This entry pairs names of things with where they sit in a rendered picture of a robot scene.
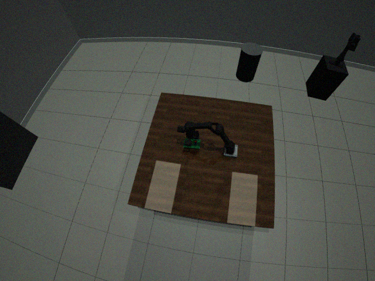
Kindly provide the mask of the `green circuit board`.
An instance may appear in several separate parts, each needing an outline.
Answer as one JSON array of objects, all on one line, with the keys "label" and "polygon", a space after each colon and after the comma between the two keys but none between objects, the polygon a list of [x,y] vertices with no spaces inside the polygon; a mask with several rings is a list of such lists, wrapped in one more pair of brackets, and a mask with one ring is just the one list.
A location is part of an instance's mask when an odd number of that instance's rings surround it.
[{"label": "green circuit board", "polygon": [[[188,138],[185,138],[185,140],[188,140]],[[184,140],[184,143],[185,143]],[[201,139],[191,139],[192,145],[191,146],[186,146],[185,144],[183,145],[184,148],[195,148],[195,149],[200,149],[200,140]]]}]

